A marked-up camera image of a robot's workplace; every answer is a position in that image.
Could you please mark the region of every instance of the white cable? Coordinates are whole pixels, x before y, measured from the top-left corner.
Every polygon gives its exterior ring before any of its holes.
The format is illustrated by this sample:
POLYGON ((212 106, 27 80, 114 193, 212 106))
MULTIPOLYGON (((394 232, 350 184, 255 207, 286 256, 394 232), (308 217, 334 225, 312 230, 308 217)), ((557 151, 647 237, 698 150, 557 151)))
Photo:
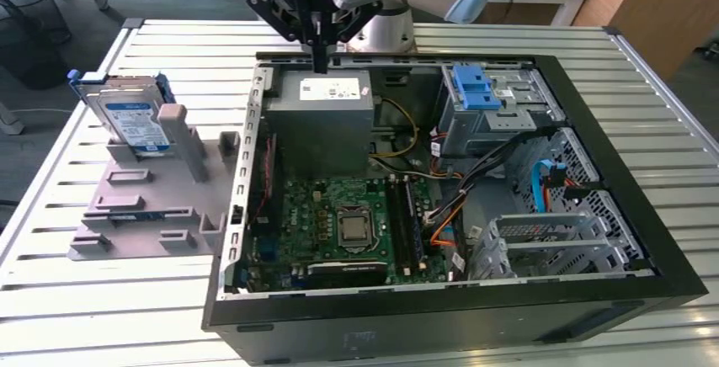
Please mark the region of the white cable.
POLYGON ((64 109, 19 109, 19 110, 11 110, 12 113, 18 112, 60 112, 60 113, 72 113, 72 110, 64 110, 64 109))

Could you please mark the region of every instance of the floor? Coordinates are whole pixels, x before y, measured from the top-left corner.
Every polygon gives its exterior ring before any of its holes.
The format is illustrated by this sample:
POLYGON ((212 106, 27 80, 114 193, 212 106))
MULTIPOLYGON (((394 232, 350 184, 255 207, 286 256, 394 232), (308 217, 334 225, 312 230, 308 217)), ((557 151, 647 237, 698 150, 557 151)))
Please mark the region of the floor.
MULTIPOLYGON (((108 14, 98 11, 92 0, 56 0, 74 39, 60 52, 72 68, 94 71, 120 29, 122 18, 254 20, 242 0, 111 0, 108 14)), ((719 137, 719 62, 701 54, 687 60, 670 87, 715 137, 719 137)), ((71 110, 76 96, 64 85, 47 91, 30 91, 0 68, 0 96, 11 110, 71 110)), ((68 113, 18 112, 26 123, 22 136, 0 134, 0 200, 20 200, 46 159, 68 113)), ((0 205, 0 228, 11 218, 11 207, 0 205)))

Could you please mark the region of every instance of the connector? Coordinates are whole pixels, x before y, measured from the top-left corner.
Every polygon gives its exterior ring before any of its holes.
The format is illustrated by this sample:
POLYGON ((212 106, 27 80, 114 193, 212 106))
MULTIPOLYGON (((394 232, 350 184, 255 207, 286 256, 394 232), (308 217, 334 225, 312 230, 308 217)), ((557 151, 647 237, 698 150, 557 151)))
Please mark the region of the connector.
POLYGON ((502 102, 492 92, 492 80, 484 75, 482 67, 455 63, 452 72, 464 109, 498 110, 502 102))
POLYGON ((586 182, 574 186, 565 187, 565 199, 575 200, 585 199, 595 190, 605 190, 602 182, 586 182))

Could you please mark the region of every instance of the blue hard drive label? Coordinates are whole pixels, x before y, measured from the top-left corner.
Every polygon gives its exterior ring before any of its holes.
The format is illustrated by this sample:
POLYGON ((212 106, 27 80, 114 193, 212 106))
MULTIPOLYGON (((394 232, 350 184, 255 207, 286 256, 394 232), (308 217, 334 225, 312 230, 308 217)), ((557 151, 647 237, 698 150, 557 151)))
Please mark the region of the blue hard drive label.
POLYGON ((164 211, 148 211, 136 213, 110 214, 108 218, 114 221, 159 221, 166 219, 164 211))
POLYGON ((148 154, 160 154, 170 148, 170 140, 154 121, 151 104, 106 104, 118 132, 132 148, 148 154))

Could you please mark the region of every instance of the ram slot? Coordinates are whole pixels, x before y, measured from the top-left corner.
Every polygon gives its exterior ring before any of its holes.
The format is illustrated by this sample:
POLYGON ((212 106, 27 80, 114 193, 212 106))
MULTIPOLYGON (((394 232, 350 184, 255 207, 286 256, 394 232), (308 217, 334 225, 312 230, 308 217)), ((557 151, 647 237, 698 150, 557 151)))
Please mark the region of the ram slot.
POLYGON ((396 273, 406 276, 411 275, 412 269, 412 251, 410 246, 410 213, 407 211, 407 191, 404 189, 406 183, 395 180, 384 183, 387 206, 388 206, 388 219, 390 219, 390 233, 392 236, 392 248, 395 250, 395 268, 396 273))
POLYGON ((426 269, 424 247, 423 247, 423 228, 420 224, 420 215, 415 209, 415 195, 412 194, 412 183, 404 182, 404 196, 407 198, 407 212, 410 213, 410 228, 407 230, 408 242, 411 244, 412 265, 415 268, 426 269))

